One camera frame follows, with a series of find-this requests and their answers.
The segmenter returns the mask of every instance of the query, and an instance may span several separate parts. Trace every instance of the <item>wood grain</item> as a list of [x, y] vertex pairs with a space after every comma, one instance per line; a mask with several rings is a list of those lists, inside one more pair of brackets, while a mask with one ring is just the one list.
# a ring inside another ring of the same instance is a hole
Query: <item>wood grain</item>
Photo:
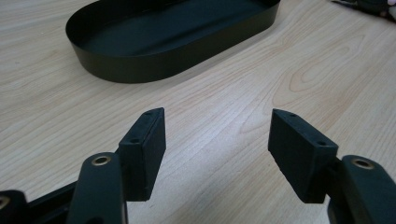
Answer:
[[274, 26], [193, 68], [146, 84], [86, 72], [64, 32], [89, 0], [0, 2], [0, 189], [29, 200], [114, 151], [164, 107], [167, 150], [131, 223], [328, 223], [302, 204], [267, 151], [271, 110], [299, 114], [396, 179], [395, 24], [325, 0], [283, 0]]

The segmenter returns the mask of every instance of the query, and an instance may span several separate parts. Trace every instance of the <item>black tray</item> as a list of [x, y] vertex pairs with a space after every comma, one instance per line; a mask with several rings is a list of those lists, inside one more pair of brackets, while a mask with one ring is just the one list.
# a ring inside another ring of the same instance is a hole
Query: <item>black tray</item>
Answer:
[[187, 0], [137, 7], [136, 2], [101, 0], [77, 11], [66, 33], [93, 75], [114, 82], [150, 82], [176, 75], [267, 29], [279, 1]]

